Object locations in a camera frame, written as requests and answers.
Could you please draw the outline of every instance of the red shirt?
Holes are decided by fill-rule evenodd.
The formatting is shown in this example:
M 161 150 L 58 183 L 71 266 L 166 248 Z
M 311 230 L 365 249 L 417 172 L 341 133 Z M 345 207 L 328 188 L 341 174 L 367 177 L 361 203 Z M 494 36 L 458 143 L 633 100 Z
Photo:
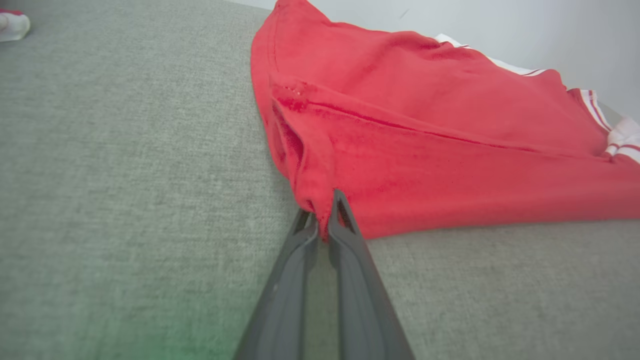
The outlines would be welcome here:
M 279 0 L 253 41 L 252 78 L 273 161 L 323 230 L 334 188 L 366 238 L 640 218 L 640 137 L 605 152 L 594 93 L 567 91 L 554 70 L 521 75 Z

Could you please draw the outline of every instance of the red fabric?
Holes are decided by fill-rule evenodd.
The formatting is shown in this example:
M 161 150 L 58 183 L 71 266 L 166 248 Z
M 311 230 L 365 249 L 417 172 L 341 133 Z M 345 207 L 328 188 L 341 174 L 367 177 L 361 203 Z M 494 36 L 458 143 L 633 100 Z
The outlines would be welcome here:
M 279 0 L 252 78 L 269 148 L 323 231 L 340 188 L 366 238 L 513 222 L 640 218 L 640 165 L 610 156 L 579 91 L 414 32 Z
M 17 10 L 7 10 L 7 9 L 0 9 L 0 13 L 11 13 L 16 16 L 24 15 L 22 12 L 19 12 Z

